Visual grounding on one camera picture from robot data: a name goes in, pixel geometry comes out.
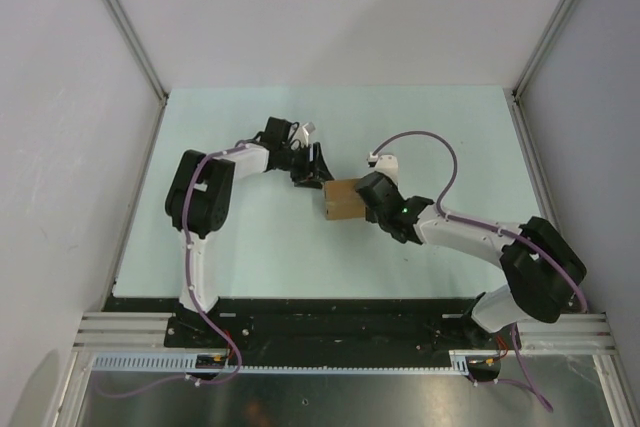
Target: aluminum frame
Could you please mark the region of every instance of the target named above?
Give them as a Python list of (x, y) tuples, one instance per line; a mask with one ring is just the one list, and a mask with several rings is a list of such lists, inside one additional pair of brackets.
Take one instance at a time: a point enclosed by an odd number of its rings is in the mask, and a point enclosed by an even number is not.
[(512, 92), (505, 90), (505, 99), (509, 106), (513, 127), (515, 128), (518, 142), (520, 143), (520, 149), (524, 156), (540, 213), (544, 218), (549, 220), (559, 232), (562, 232), (555, 203), (551, 196), (551, 190), (549, 189), (549, 182), (544, 173), (542, 162), (540, 161), (540, 156), (538, 155), (524, 112)]
[(149, 60), (149, 56), (142, 46), (142, 42), (136, 33), (129, 16), (122, 7), (120, 0), (103, 0), (107, 11), (111, 15), (114, 24), (122, 34), (122, 38), (129, 47), (129, 51), (134, 60), (140, 67), (145, 79), (149, 83), (149, 86), (158, 97), (160, 103), (164, 103), (168, 97), (167, 91), (162, 86), (162, 82), (158, 77), (158, 74)]
[(516, 99), (520, 99), (524, 91), (529, 86), (533, 76), (536, 74), (538, 68), (553, 47), (559, 33), (566, 25), (567, 20), (571, 16), (571, 13), (575, 9), (578, 1), (579, 0), (560, 0), (558, 3), (558, 6), (551, 15), (551, 19), (549, 19), (549, 22), (542, 33), (542, 37), (540, 37), (536, 47), (533, 49), (531, 57), (529, 57), (524, 70), (520, 74), (518, 82), (516, 82), (516, 85), (514, 86), (513, 91)]
[[(66, 379), (58, 396), (58, 406), (54, 417), (47, 424), (51, 427), (73, 427), (80, 419), (82, 402), (89, 387), (89, 377), (96, 370), (149, 371), (145, 359), (160, 359), (168, 362), (156, 364), (163, 372), (178, 372), (184, 362), (175, 362), (176, 368), (167, 367), (175, 359), (189, 359), (195, 352), (224, 354), (224, 349), (168, 349), (163, 346), (167, 322), (171, 314), (167, 313), (103, 313), (85, 314), (80, 323), (74, 342), (72, 359), (69, 363)], [(592, 357), (598, 372), (600, 384), (609, 407), (611, 418), (616, 427), (640, 425), (638, 412), (621, 368), (615, 342), (604, 314), (567, 314), (555, 324), (542, 324), (533, 320), (519, 322), (522, 352), (527, 356), (566, 355)], [(110, 362), (117, 353), (118, 360)], [(451, 351), (452, 361), (461, 362), (465, 355), (478, 355), (482, 351)], [(303, 373), (326, 374), (325, 369), (306, 371), (299, 369), (252, 368), (250, 373)], [(333, 373), (354, 374), (369, 373), (366, 370), (343, 369)], [(464, 372), (422, 372), (393, 370), (389, 374), (463, 374)]]

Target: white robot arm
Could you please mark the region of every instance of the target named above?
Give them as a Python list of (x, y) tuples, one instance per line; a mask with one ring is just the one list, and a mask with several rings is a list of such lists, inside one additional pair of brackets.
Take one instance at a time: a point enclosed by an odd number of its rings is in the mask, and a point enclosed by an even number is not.
[[(404, 199), (397, 187), (398, 162), (394, 156), (370, 156), (369, 165), (373, 172), (356, 185), (367, 206), (367, 220), (377, 223), (399, 242), (448, 247), (504, 271), (507, 285), (482, 294), (465, 314), (467, 336), (471, 340), (477, 337), (480, 342), (485, 333), (497, 332), (527, 318), (547, 323), (558, 319), (573, 295), (571, 287), (526, 245), (513, 236), (503, 235), (503, 232), (514, 233), (542, 246), (579, 284), (586, 269), (548, 221), (532, 217), (526, 224), (495, 222), (438, 208), (431, 199)], [(460, 218), (467, 222), (453, 220)], [(496, 228), (490, 231), (481, 225)]]
[(296, 186), (321, 188), (332, 180), (322, 157), (319, 143), (311, 144), (311, 123), (299, 125), (282, 119), (269, 118), (264, 131), (253, 139), (241, 141), (235, 147), (219, 152), (203, 167), (193, 190), (187, 215), (191, 242), (187, 245), (182, 214), (188, 186), (198, 164), (205, 158), (202, 152), (189, 150), (182, 156), (165, 202), (165, 212), (179, 231), (182, 253), (190, 251), (191, 284), (183, 285), (180, 303), (196, 311), (189, 290), (195, 294), (205, 312), (218, 301), (219, 276), (210, 264), (205, 266), (205, 252), (215, 241), (229, 209), (232, 186), (252, 174), (269, 170), (285, 170)]

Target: metal plate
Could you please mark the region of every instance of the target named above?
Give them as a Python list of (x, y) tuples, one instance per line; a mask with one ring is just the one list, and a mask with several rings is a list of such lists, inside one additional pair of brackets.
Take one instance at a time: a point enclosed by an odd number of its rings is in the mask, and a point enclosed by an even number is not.
[[(409, 375), (251, 375), (217, 387), (176, 381), (130, 399), (87, 392), (82, 426), (376, 427), (612, 426), (591, 357), (528, 359), (556, 411), (548, 414), (511, 386), (474, 388), (463, 377)], [(92, 381), (122, 392), (163, 374), (98, 372)], [(507, 359), (501, 377), (521, 378)]]

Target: white wall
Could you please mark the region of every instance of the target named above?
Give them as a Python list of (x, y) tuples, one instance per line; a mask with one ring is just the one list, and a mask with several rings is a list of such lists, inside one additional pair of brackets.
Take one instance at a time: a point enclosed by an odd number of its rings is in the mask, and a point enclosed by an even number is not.
[(40, 365), (14, 418), (35, 426), (106, 286), (158, 104), (101, 0), (0, 11), (0, 425)]
[(566, 234), (640, 398), (640, 2), (582, 0), (524, 97)]
[(163, 82), (512, 87), (559, 0), (123, 0)]

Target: purple cable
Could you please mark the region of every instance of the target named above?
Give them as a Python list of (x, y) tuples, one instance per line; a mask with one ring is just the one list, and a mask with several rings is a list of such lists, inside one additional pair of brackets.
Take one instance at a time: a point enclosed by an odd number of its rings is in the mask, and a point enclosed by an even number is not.
[(98, 382), (93, 382), (93, 389), (102, 397), (106, 397), (108, 399), (128, 399), (129, 397), (135, 397), (136, 395), (139, 394), (144, 394), (145, 392), (159, 386), (162, 384), (165, 384), (167, 382), (173, 382), (174, 380), (184, 380), (185, 376), (184, 374), (180, 374), (180, 375), (171, 375), (169, 377), (163, 377), (161, 379), (158, 379), (154, 382), (151, 382), (150, 384), (147, 384), (143, 387), (140, 387), (138, 389), (134, 389), (131, 390), (129, 392), (123, 392), (120, 394), (111, 394), (109, 392), (105, 392), (104, 390), (102, 390), (102, 388), (98, 385)]
[[(545, 261), (547, 261), (549, 263), (549, 265), (551, 265), (551, 267), (553, 267), (562, 276), (562, 278), (567, 282), (567, 284), (569, 284), (569, 286), (571, 287), (571, 289), (575, 293), (576, 297), (578, 298), (578, 300), (580, 302), (581, 311), (582, 312), (587, 312), (587, 308), (588, 308), (587, 299), (585, 298), (584, 294), (580, 290), (580, 287), (578, 287), (578, 285), (573, 281), (573, 279), (569, 276), (569, 274), (567, 274), (564, 271), (562, 266), (558, 262), (556, 262), (556, 260), (553, 257), (551, 257), (544, 249), (542, 249), (541, 247), (539, 247), (535, 243), (531, 242), (526, 237), (523, 237), (523, 236), (521, 236), (521, 235), (519, 235), (519, 234), (517, 234), (515, 232), (510, 231), (510, 230), (501, 229), (499, 226), (496, 226), (496, 225), (493, 225), (493, 224), (487, 224), (486, 222), (481, 222), (481, 221), (474, 220), (474, 219), (469, 219), (467, 217), (461, 217), (461, 216), (458, 216), (458, 215), (451, 215), (451, 214), (448, 215), (445, 212), (445, 210), (442, 208), (442, 200), (444, 199), (445, 195), (447, 195), (447, 193), (449, 192), (449, 190), (453, 186), (453, 183), (455, 182), (456, 177), (458, 176), (458, 156), (456, 155), (455, 151), (453, 150), (453, 147), (451, 146), (451, 144), (449, 142), (447, 142), (443, 137), (439, 136), (438, 134), (434, 134), (433, 132), (427, 132), (425, 130), (410, 130), (410, 131), (407, 131), (407, 132), (401, 132), (400, 134), (396, 134), (393, 137), (390, 137), (387, 140), (385, 140), (382, 144), (380, 144), (373, 151), (373, 155), (378, 154), (382, 149), (384, 149), (387, 145), (389, 145), (394, 140), (400, 139), (402, 137), (408, 137), (408, 136), (411, 136), (411, 135), (424, 135), (424, 136), (436, 139), (440, 143), (442, 143), (447, 148), (449, 153), (451, 154), (451, 158), (453, 160), (453, 173), (451, 174), (451, 179), (449, 179), (449, 182), (447, 183), (445, 188), (442, 190), (442, 192), (440, 193), (440, 195), (438, 195), (438, 198), (436, 199), (436, 210), (438, 211), (438, 214), (440, 214), (446, 220), (453, 220), (455, 222), (460, 222), (462, 224), (467, 224), (467, 225), (471, 225), (473, 227), (478, 227), (478, 228), (481, 228), (481, 229), (485, 229), (485, 230), (488, 230), (490, 232), (497, 233), (498, 235), (506, 235), (507, 237), (512, 238), (512, 239), (516, 240), (517, 242), (520, 242), (520, 243), (526, 245), (529, 249), (531, 249), (532, 251), (536, 252), (540, 257), (542, 257)], [(511, 341), (513, 343), (513, 350), (516, 353), (516, 359), (518, 360), (518, 364), (520, 364), (520, 369), (522, 370), (522, 373), (525, 376), (525, 378), (527, 379), (527, 382), (529, 383), (529, 385), (527, 385), (524, 382), (521, 382), (519, 380), (513, 380), (513, 379), (498, 379), (497, 383), (499, 383), (499, 384), (507, 384), (507, 385), (514, 385), (514, 386), (521, 387), (523, 389), (528, 390), (529, 392), (531, 392), (533, 395), (536, 396), (536, 398), (540, 401), (542, 406), (548, 412), (553, 412), (553, 406), (542, 395), (542, 393), (540, 392), (538, 387), (533, 382), (533, 378), (531, 377), (531, 374), (529, 373), (529, 369), (527, 368), (527, 366), (526, 366), (526, 364), (524, 362), (524, 358), (522, 357), (522, 354), (520, 353), (520, 349), (518, 349), (518, 344), (516, 343), (516, 340), (517, 340), (516, 339), (516, 334), (517, 334), (517, 327), (516, 327), (516, 324), (513, 324), (511, 326)], [(472, 381), (475, 382), (475, 379), (473, 378), (473, 376), (471, 374), (469, 374), (469, 378)], [(488, 383), (493, 384), (495, 382), (479, 382), (479, 383), (481, 383), (481, 384), (488, 384)]]

